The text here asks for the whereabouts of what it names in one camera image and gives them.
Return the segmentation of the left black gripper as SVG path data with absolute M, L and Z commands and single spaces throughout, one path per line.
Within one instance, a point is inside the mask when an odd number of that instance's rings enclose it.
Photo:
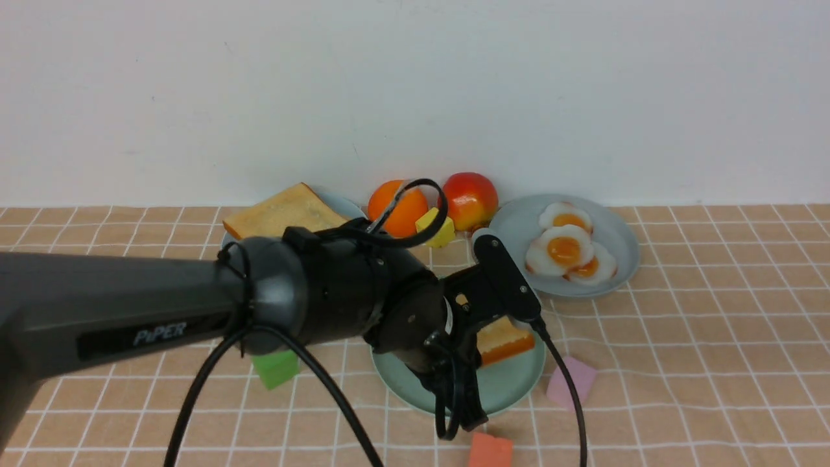
M 426 271 L 391 297 L 389 352 L 433 394 L 437 432 L 472 431 L 488 420 L 477 334 L 506 315 L 494 272 L 485 263 L 442 279 Z

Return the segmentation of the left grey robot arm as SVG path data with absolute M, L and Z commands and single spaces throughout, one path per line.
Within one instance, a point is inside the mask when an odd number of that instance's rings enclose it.
M 362 337 L 406 364 L 451 440 L 488 420 L 475 373 L 481 328 L 506 316 L 523 275 L 498 237 L 438 278 L 364 219 L 247 237 L 213 262 L 2 253 L 2 447 L 47 379 L 222 337 L 250 355 Z

